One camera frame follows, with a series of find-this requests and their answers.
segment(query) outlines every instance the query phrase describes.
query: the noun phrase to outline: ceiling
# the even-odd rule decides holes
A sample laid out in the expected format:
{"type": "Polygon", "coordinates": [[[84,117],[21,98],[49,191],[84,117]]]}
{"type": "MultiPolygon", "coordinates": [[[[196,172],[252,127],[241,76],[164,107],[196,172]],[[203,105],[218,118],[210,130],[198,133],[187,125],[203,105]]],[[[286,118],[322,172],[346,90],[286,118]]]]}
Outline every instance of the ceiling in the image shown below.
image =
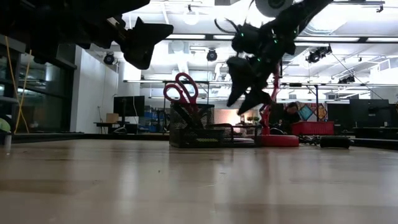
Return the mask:
{"type": "MultiPolygon", "coordinates": [[[[398,37],[398,1],[384,0],[384,10],[377,13],[378,5],[329,5],[319,13],[300,35],[332,36],[383,36],[398,37]]],[[[134,27],[138,17],[148,23],[169,23],[174,25],[174,34],[223,34],[214,25],[214,19],[225,29],[232,29],[222,18],[228,18],[242,24],[247,16],[248,22],[260,26],[272,18],[263,16],[255,4],[250,7],[250,0],[240,0],[230,6],[215,6],[218,0],[204,1],[151,1],[149,5],[136,11],[125,13],[123,19],[127,27],[134,27]]],[[[229,40],[183,40],[187,54],[181,56],[170,49],[172,40],[165,40],[155,46],[150,68],[142,71],[144,76],[170,74],[180,68],[181,61],[189,70],[214,72],[219,63],[225,62],[235,52],[229,40]],[[207,62],[208,49],[216,49],[218,59],[207,62]]],[[[328,55],[318,63],[308,64],[305,57],[313,44],[297,47],[295,55],[284,57],[285,82],[334,82],[338,77],[349,74],[347,68],[358,77],[366,80],[370,68],[388,58],[398,55],[398,44],[331,44],[334,55],[328,55]]],[[[106,50],[92,47],[96,54],[103,55],[106,50]]],[[[117,45],[111,48],[115,56],[123,61],[123,54],[117,45]]]]}

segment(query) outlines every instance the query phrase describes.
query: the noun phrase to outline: red stand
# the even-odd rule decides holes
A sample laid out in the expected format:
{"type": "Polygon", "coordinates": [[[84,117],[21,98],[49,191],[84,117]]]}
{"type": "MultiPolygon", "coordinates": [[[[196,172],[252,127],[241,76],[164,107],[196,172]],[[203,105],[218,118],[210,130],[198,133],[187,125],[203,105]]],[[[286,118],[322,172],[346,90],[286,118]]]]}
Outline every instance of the red stand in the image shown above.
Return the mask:
{"type": "MultiPolygon", "coordinates": [[[[274,72],[274,91],[271,94],[271,99],[276,101],[276,95],[278,94],[279,89],[279,65],[274,72]]],[[[264,112],[261,114],[262,124],[262,134],[261,134],[261,142],[263,146],[268,147],[298,147],[299,146],[299,138],[297,136],[290,135],[272,135],[269,130],[269,105],[267,105],[264,109],[264,112]]]]}

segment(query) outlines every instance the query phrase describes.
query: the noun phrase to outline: black mesh pen holder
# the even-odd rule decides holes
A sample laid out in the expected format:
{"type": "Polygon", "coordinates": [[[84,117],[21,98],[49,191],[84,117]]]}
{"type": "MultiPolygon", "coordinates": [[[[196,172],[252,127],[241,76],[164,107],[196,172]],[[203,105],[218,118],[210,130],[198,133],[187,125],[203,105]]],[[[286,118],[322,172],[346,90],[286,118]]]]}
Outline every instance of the black mesh pen holder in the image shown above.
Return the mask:
{"type": "Polygon", "coordinates": [[[175,147],[218,147],[224,131],[208,129],[214,124],[214,105],[172,103],[170,145],[175,147]]]}

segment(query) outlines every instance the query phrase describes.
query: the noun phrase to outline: red tray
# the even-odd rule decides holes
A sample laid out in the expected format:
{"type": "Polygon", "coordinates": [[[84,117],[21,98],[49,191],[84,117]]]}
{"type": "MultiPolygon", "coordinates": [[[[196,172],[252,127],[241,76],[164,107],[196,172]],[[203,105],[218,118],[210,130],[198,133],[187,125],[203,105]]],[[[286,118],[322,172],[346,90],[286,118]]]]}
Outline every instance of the red tray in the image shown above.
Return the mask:
{"type": "Polygon", "coordinates": [[[292,133],[294,135],[334,135],[335,123],[303,121],[292,124],[292,133]]]}

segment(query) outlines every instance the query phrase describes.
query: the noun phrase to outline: red scissors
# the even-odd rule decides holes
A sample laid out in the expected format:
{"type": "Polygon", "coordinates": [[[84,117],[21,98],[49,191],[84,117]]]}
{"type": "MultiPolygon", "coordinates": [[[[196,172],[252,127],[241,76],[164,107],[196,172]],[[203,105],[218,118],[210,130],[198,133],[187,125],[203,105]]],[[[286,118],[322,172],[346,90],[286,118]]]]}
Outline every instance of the red scissors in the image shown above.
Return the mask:
{"type": "Polygon", "coordinates": [[[195,83],[195,81],[193,81],[191,76],[189,76],[185,72],[178,73],[175,76],[175,83],[176,84],[168,84],[168,85],[165,86],[165,88],[163,90],[164,98],[168,99],[172,103],[183,103],[183,104],[190,103],[192,105],[195,105],[197,103],[197,98],[198,98],[199,91],[198,91],[197,84],[195,83]],[[195,94],[193,94],[193,96],[191,96],[191,94],[189,93],[187,88],[181,82],[180,77],[186,78],[188,80],[188,84],[193,85],[193,89],[195,90],[195,94]],[[174,89],[176,89],[178,91],[178,93],[180,94],[180,98],[179,99],[171,98],[171,97],[168,96],[167,91],[169,89],[171,89],[171,88],[174,88],[174,89]]]}

